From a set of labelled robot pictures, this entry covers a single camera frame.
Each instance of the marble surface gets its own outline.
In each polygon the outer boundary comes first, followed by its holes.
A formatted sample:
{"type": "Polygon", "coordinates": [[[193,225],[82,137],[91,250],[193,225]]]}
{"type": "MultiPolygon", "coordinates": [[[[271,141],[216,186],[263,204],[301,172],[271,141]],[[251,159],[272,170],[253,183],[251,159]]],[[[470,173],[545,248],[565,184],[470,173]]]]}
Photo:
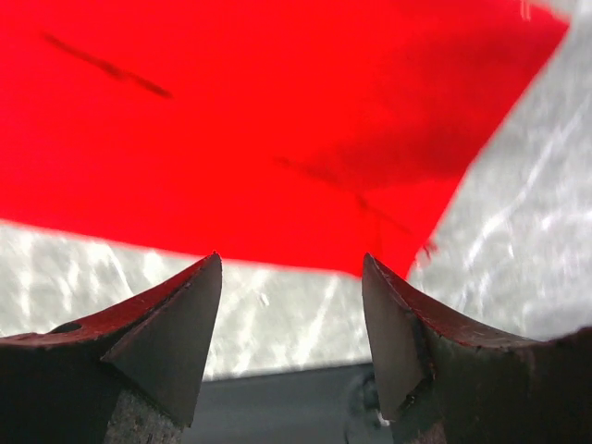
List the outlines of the marble surface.
{"type": "MultiPolygon", "coordinates": [[[[592,325],[592,2],[472,166],[419,289],[495,327],[549,338],[592,325]]],[[[0,224],[0,336],[44,332],[161,282],[195,258],[0,224]]],[[[225,263],[206,377],[368,360],[360,283],[225,263]]]]}

